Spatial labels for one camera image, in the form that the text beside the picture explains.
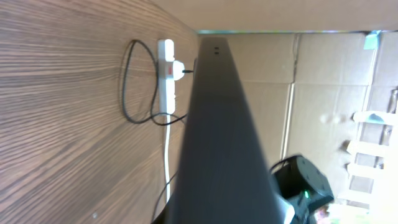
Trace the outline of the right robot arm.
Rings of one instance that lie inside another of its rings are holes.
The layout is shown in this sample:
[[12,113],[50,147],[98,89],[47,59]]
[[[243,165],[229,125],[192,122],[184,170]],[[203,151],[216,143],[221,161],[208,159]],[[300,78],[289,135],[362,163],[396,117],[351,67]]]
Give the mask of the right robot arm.
[[301,154],[275,163],[269,172],[279,188],[285,223],[315,223],[313,214],[335,199],[327,177]]

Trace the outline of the blue Galaxy smartphone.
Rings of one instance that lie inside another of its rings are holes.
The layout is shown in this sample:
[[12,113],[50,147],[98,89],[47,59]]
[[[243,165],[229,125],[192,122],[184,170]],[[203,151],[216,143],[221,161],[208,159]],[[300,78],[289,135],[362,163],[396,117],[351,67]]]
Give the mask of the blue Galaxy smartphone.
[[204,38],[167,223],[282,223],[243,87],[224,38]]

